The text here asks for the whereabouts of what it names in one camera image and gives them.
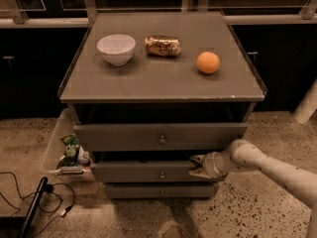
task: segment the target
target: gray tabletop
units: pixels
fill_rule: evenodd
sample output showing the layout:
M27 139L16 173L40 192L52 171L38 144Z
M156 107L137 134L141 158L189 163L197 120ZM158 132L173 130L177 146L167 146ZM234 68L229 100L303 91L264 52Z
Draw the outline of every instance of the gray tabletop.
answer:
M112 34L132 36L135 54L116 67L103 59L98 41ZM181 39L177 58L148 56L145 38ZM196 67L202 52L213 52L220 67L203 74ZM65 103L260 101L264 99L219 12L99 14L60 97Z

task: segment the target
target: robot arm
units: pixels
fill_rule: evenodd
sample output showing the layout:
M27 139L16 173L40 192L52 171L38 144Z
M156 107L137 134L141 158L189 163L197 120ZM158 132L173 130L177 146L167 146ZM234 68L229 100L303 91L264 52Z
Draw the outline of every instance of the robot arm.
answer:
M218 178L228 172L256 169L312 209L307 237L317 237L317 175L274 159L246 140L234 141L227 150L190 158L199 168L191 175Z

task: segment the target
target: gray drawer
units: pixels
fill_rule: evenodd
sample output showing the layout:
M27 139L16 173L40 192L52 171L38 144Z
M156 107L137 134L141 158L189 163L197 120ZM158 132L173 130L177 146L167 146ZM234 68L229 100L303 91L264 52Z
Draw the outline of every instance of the gray drawer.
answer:
M188 161L105 162L92 164L90 168L95 179L101 182L208 181L190 176L188 172L194 165Z
M160 184L105 184L109 198L211 197L218 185L208 182Z
M85 151L225 149L246 123L93 124L73 128Z

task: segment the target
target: power cord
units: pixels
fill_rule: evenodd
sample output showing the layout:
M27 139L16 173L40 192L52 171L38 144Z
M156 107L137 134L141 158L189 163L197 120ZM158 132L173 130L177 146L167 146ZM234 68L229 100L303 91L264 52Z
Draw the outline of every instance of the power cord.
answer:
M26 195L26 196L22 196L21 193L20 193L20 190L19 190L18 181L17 181L17 178L16 178L15 174L13 174L12 172L0 172L0 175L11 175L11 176L13 176L14 181L15 181L15 185L16 185L16 189L17 189L17 191L18 191L19 197L20 197L22 200L24 200L24 199L30 197L31 195L36 194L35 192L32 192L32 193L30 193L30 194L28 194L28 195ZM62 200L62 198L61 198L60 195L58 195L57 193L54 193L53 191L54 191L54 188L55 188L56 186L61 186L61 185L62 185L62 186L66 186L66 187L71 191L71 193L72 193L72 202L71 202L71 205L69 205L68 207L66 207L60 214L58 214L58 215L55 216L53 219L51 219L51 220L46 224L46 226L45 226L39 233L37 233L36 235L34 235L33 237L37 237L37 236L39 236L40 234L42 234L42 233L47 229L47 227L48 227L52 222L54 222L57 218L59 218L59 217L64 218L64 217L66 216L66 214L72 209L73 205L75 204L75 191L74 191L74 189L73 189L70 185L68 185L68 184L66 184L66 183L58 182L58 183L54 183L54 184L47 184L46 187L45 187L45 192L46 192L46 193L53 194L53 195L56 196L56 198L59 200L59 203L58 203L57 207L56 207L55 209L53 209L53 210L46 210L46 209L44 209L44 208L39 204L39 209L40 209L42 212L47 213L47 214L54 214L54 213L56 213L56 212L60 209L63 200ZM17 210L17 211L15 211L15 212L11 215L11 217L13 217L17 212L19 212L19 211L21 210L21 208L16 207L15 205L13 205L1 192L0 192L0 196L8 203L11 207L13 207L13 208L15 208L15 209Z

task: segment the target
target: white bowl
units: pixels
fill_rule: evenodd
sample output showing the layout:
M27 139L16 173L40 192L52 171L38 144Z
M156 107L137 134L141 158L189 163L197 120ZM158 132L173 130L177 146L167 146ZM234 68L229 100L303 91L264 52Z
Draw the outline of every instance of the white bowl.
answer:
M135 39L126 35L107 36L97 44L102 57L115 66L126 64L133 56L135 47Z

